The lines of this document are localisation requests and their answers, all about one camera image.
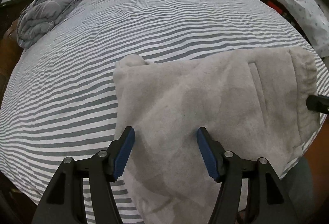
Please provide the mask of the light grey fleece pants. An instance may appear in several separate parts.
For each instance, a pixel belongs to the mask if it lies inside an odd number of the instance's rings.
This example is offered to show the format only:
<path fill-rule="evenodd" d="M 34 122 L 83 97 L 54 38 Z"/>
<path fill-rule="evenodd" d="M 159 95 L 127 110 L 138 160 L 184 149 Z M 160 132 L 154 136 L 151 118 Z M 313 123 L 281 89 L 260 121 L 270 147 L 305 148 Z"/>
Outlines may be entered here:
<path fill-rule="evenodd" d="M 145 223 L 207 223 L 219 185 L 196 132 L 205 127 L 239 157 L 267 158 L 278 175 L 320 129 L 307 109 L 314 54 L 302 47 L 236 49 L 203 59 L 152 63 L 128 55 L 115 66 L 116 136 L 136 141 L 123 179 Z"/>

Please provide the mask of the person's teal trouser leg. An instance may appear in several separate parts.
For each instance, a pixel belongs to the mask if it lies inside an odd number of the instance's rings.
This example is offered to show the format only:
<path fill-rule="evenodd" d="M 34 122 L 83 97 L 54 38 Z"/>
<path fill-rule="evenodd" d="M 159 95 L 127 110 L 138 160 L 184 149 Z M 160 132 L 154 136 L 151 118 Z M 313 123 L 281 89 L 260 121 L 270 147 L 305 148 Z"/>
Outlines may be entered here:
<path fill-rule="evenodd" d="M 313 179 L 307 159 L 302 157 L 288 171 L 282 182 L 291 199 L 299 223 L 303 223 L 315 211 Z"/>

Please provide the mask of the white dotted pillow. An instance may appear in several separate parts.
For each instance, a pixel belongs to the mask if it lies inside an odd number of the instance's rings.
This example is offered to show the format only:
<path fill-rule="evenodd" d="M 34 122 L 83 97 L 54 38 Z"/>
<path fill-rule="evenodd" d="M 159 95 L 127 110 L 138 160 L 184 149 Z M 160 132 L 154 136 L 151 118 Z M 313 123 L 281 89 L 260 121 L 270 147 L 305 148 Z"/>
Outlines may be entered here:
<path fill-rule="evenodd" d="M 278 0 L 302 28 L 321 58 L 328 57 L 328 19 L 315 0 Z"/>

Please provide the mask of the grey white striped bed sheet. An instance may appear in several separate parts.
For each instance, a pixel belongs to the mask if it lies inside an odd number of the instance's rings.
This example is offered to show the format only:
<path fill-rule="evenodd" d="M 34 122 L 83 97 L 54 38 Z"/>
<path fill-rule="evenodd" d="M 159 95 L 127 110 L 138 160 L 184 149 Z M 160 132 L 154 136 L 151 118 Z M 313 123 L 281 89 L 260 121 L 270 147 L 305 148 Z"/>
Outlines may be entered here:
<path fill-rule="evenodd" d="M 327 95 L 319 55 L 260 0 L 83 0 L 12 72 L 1 106 L 1 172 L 36 205 L 65 157 L 89 158 L 119 137 L 113 74 L 128 55 L 159 64 L 297 46 L 314 54 L 316 93 Z M 124 223 L 145 223 L 123 177 L 113 187 Z"/>

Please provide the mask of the dark carved wooden headboard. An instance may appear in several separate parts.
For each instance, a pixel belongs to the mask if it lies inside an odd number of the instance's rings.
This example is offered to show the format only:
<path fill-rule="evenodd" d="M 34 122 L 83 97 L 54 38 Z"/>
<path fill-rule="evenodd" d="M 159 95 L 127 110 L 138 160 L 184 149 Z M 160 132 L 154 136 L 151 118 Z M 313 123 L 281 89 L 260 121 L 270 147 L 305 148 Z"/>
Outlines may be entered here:
<path fill-rule="evenodd" d="M 10 0 L 1 3 L 1 101 L 9 78 L 18 63 L 23 49 L 16 38 L 17 21 L 20 14 L 34 0 Z"/>

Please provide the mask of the grey blue folded quilt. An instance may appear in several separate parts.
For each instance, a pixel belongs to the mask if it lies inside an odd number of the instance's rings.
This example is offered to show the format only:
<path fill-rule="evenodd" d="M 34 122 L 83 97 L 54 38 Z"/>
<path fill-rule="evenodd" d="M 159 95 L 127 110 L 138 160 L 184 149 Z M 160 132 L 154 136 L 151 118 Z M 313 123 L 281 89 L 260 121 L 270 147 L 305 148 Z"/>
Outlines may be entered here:
<path fill-rule="evenodd" d="M 61 23 L 82 0 L 34 0 L 20 14 L 17 43 L 28 49 Z"/>

